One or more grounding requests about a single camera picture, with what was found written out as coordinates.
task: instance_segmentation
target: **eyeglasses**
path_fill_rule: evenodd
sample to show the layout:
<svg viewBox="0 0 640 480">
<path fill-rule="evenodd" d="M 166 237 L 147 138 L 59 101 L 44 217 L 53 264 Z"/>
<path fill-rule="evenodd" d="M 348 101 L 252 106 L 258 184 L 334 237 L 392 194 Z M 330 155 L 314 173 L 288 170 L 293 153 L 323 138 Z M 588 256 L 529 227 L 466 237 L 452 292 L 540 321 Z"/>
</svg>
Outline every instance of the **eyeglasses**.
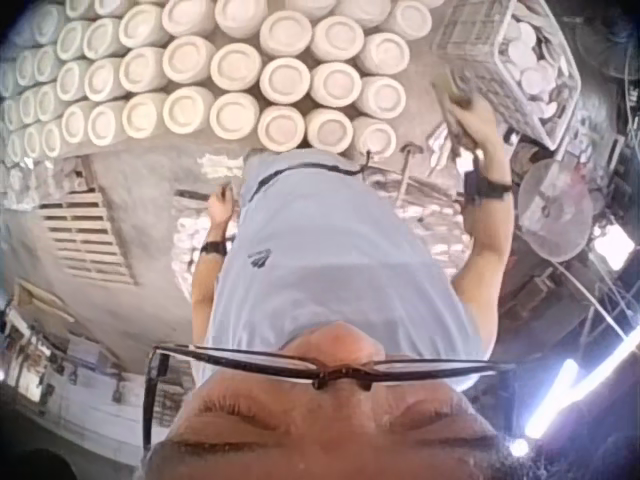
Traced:
<svg viewBox="0 0 640 480">
<path fill-rule="evenodd" d="M 142 427 L 145 453 L 151 448 L 151 430 L 158 384 L 169 374 L 169 361 L 172 357 L 195 360 L 240 372 L 309 383 L 316 390 L 322 390 L 331 382 L 342 379 L 355 380 L 361 389 L 370 391 L 374 383 L 397 384 L 493 375 L 511 372 L 516 368 L 512 363 L 420 359 L 392 359 L 358 366 L 329 366 L 319 360 L 278 353 L 188 345 L 156 346 L 149 357 L 145 380 Z"/>
</svg>

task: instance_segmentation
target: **nose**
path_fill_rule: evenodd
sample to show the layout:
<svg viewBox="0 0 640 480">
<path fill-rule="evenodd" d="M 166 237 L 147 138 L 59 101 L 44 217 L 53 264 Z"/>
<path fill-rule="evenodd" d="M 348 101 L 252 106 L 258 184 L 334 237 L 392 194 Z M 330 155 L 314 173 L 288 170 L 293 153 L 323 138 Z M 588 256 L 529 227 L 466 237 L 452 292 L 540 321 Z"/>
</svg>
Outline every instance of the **nose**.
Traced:
<svg viewBox="0 0 640 480">
<path fill-rule="evenodd" d="M 384 347 L 344 322 L 318 328 L 291 342 L 282 353 L 320 360 L 329 365 L 359 365 L 384 360 Z"/>
</svg>

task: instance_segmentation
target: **man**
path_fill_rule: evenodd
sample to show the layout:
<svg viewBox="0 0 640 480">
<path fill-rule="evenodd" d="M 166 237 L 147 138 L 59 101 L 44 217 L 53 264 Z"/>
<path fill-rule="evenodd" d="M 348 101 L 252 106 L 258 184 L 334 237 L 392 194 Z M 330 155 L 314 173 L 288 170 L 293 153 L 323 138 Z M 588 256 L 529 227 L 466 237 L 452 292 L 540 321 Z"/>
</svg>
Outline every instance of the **man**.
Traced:
<svg viewBox="0 0 640 480">
<path fill-rule="evenodd" d="M 263 155 L 247 166 L 228 257 L 220 242 L 231 195 L 209 202 L 213 243 L 193 277 L 194 344 L 340 372 L 385 358 L 486 359 L 514 228 L 511 169 L 490 105 L 452 108 L 484 152 L 484 176 L 504 189 L 470 207 L 473 251 L 452 285 L 360 179 L 291 169 L 348 162 L 315 150 Z M 316 391 L 204 364 L 194 373 L 199 388 L 151 453 L 148 478 L 466 479 L 495 466 L 496 433 L 456 391 L 468 378 L 363 386 L 342 376 Z"/>
</svg>

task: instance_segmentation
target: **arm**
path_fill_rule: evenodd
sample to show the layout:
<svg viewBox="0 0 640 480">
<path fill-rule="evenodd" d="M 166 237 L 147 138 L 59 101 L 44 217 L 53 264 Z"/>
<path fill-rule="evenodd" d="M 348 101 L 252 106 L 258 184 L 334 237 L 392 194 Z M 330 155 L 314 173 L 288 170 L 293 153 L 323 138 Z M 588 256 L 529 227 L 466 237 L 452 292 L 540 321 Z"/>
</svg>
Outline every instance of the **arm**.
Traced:
<svg viewBox="0 0 640 480">
<path fill-rule="evenodd" d="M 233 212 L 233 199 L 228 187 L 209 198 L 211 228 L 205 242 L 224 242 L 227 225 Z M 202 345 L 209 329 L 215 300 L 216 279 L 222 270 L 224 257 L 217 254 L 200 255 L 191 284 L 191 321 L 193 343 Z"/>
<path fill-rule="evenodd" d="M 489 103 L 475 98 L 472 108 L 452 107 L 467 132 L 484 153 L 483 174 L 490 180 L 511 184 L 511 166 L 498 135 L 495 115 Z M 465 227 L 474 238 L 467 263 L 453 280 L 453 288 L 476 321 L 487 351 L 493 350 L 498 334 L 498 297 L 511 252 L 514 230 L 513 196 L 486 199 L 465 211 Z"/>
</svg>

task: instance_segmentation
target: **plastic basket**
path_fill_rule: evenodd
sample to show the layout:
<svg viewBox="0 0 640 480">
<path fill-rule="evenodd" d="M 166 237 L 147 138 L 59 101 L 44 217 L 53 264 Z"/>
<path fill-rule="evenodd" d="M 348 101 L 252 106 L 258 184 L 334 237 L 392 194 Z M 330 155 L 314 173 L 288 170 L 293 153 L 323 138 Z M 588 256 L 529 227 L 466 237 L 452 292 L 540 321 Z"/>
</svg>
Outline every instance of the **plastic basket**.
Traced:
<svg viewBox="0 0 640 480">
<path fill-rule="evenodd" d="M 521 1 L 529 10 L 548 19 L 555 46 L 567 60 L 569 76 L 563 80 L 569 94 L 550 120 L 536 117 L 520 85 L 508 73 L 499 50 L 516 0 L 452 0 L 452 8 L 434 52 L 460 70 L 474 90 L 484 96 L 505 122 L 554 150 L 560 144 L 575 110 L 582 82 L 567 41 L 543 0 Z"/>
</svg>

